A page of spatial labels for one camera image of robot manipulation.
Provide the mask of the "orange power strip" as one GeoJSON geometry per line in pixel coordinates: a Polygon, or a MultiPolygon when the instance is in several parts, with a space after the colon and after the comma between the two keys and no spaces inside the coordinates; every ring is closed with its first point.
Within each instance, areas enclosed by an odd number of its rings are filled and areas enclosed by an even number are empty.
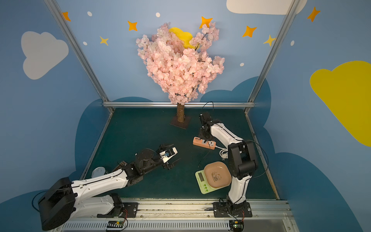
{"type": "Polygon", "coordinates": [[[194,137],[192,143],[195,146],[210,149],[210,150],[215,150],[215,147],[216,147],[216,142],[215,141],[205,140],[205,139],[201,139],[199,137],[194,137]]]}

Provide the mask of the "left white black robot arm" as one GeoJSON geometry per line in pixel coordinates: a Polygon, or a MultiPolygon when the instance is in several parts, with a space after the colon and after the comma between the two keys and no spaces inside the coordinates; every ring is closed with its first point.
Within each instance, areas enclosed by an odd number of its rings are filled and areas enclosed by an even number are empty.
{"type": "Polygon", "coordinates": [[[71,181],[58,180],[38,201],[42,230],[58,228],[72,218],[125,218],[128,210],[112,190],[133,186],[144,175],[162,166],[173,168],[169,160],[178,153],[174,145],[161,145],[154,151],[145,148],[135,154],[135,160],[100,177],[71,181]]]}

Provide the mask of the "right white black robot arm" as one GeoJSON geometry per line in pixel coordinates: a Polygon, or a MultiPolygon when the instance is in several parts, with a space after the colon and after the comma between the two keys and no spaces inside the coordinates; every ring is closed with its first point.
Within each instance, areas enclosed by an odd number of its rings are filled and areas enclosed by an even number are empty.
{"type": "Polygon", "coordinates": [[[227,197],[230,205],[244,203],[249,181],[259,167],[254,142],[236,136],[222,122],[212,119],[207,112],[200,114],[200,121],[200,137],[209,141],[217,139],[228,150],[228,169],[232,175],[227,197]]]}

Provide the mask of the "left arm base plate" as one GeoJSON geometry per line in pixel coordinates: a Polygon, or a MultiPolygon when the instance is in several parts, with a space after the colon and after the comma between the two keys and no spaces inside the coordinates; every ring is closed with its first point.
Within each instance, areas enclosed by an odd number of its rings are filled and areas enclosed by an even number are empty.
{"type": "Polygon", "coordinates": [[[138,203],[120,203],[114,205],[106,214],[98,214],[97,218],[135,218],[138,209],[138,203]]]}

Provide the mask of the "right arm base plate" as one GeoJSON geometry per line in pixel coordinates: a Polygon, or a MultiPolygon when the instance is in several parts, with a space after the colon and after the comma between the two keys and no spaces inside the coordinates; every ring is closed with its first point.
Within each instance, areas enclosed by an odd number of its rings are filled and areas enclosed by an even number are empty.
{"type": "Polygon", "coordinates": [[[253,216],[251,206],[244,201],[241,204],[231,205],[225,202],[213,202],[214,217],[223,218],[227,216],[236,218],[251,218],[253,216]]]}

